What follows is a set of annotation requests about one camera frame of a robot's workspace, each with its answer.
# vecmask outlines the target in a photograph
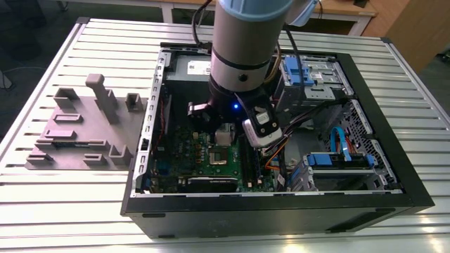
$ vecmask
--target metal table surface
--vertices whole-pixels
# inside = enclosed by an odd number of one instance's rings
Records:
[[[212,28],[198,31],[212,39]],[[148,97],[160,42],[191,43],[188,25],[91,19],[76,24],[0,144],[0,250],[55,252],[445,252],[450,248],[449,117],[405,63],[378,38],[295,33],[302,50],[349,53],[366,79],[435,207],[355,233],[151,240],[119,215],[126,171],[29,171],[25,158],[60,87],[102,73],[116,96]],[[284,33],[282,48],[290,48]]]

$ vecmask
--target black cable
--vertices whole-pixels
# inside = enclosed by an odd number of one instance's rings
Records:
[[[321,0],[319,0],[319,5],[321,5],[319,19],[322,19],[322,16],[323,16],[323,5],[322,5],[322,1]]]
[[[264,150],[264,153],[268,153],[276,146],[282,145],[292,131],[300,127],[300,125],[308,121],[314,116],[316,116],[323,109],[329,108],[330,106],[333,105],[339,105],[339,104],[345,104],[349,102],[349,99],[347,98],[342,98],[342,99],[338,99],[338,100],[334,100],[334,101],[327,101],[327,102],[323,102],[322,104],[319,104],[318,106],[315,106],[314,108],[311,108],[307,112],[302,113],[300,115],[298,115],[292,120],[291,120],[291,123],[290,125],[287,125],[283,129],[283,137],[279,138],[276,144],[271,145],[267,147],[267,149]]]
[[[192,37],[194,37],[194,41],[196,43],[198,46],[202,46],[202,42],[198,39],[198,35],[196,35],[196,15],[203,11],[203,9],[208,6],[208,4],[211,3],[212,0],[207,0],[203,5],[196,9],[196,11],[194,12],[192,15]]]
[[[298,65],[298,71],[299,71],[299,77],[300,77],[300,99],[299,99],[300,103],[299,103],[298,106],[300,106],[302,103],[303,103],[303,96],[304,96],[304,80],[303,80],[302,60],[300,60],[300,56],[299,56],[299,53],[298,53],[294,37],[292,37],[292,34],[290,32],[288,25],[286,23],[284,23],[284,30],[286,30],[286,34],[287,34],[290,43],[292,44],[294,54],[295,54],[295,58],[296,58],[296,65]]]

